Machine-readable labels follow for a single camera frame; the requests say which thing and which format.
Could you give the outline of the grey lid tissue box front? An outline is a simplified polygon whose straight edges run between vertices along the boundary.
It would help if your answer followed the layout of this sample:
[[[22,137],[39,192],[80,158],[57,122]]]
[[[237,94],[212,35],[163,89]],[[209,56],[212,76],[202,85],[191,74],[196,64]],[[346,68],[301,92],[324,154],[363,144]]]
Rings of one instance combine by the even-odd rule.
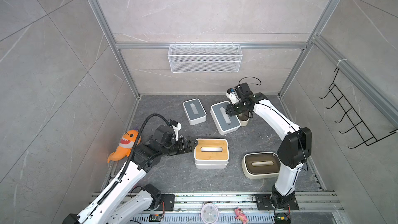
[[[226,113],[229,101],[220,102],[211,106],[210,113],[220,135],[237,131],[240,127],[240,121],[237,116],[229,116]]]

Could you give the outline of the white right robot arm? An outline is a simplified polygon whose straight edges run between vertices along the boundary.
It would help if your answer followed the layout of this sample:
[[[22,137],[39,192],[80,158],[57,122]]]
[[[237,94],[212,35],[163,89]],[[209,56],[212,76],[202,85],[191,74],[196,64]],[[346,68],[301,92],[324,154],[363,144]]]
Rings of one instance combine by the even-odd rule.
[[[282,140],[277,151],[280,160],[279,175],[272,187],[271,202],[276,209],[284,209],[293,201],[295,184],[312,152],[312,132],[289,120],[262,93],[239,93],[238,89],[228,89],[231,101],[226,113],[236,116],[250,112],[261,117]]]

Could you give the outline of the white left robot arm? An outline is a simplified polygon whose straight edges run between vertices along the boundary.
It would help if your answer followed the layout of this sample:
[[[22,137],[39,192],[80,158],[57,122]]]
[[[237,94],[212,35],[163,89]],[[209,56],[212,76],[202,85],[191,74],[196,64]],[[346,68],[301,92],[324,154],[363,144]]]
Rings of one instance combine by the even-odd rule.
[[[147,143],[140,143],[131,152],[131,158],[113,181],[79,214],[69,214],[65,224],[126,224],[132,217],[151,209],[161,202],[161,192],[148,184],[136,196],[122,204],[122,200],[156,166],[163,156],[193,152],[197,140],[178,137],[180,125],[159,126]]]

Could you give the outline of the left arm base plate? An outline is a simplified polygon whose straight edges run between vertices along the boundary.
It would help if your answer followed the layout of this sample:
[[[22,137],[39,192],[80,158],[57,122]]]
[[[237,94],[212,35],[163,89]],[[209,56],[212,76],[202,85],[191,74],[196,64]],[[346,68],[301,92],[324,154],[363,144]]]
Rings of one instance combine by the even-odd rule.
[[[150,211],[173,211],[175,205],[175,194],[161,194],[155,196],[152,200]]]

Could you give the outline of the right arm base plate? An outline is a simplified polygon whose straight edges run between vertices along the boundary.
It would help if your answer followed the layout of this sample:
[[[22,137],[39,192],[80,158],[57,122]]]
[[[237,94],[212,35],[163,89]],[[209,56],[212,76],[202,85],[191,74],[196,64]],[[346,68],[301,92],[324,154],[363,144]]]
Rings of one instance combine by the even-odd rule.
[[[294,194],[288,196],[279,196],[275,194],[254,194],[252,201],[257,205],[260,211],[271,210],[299,210],[299,205]]]

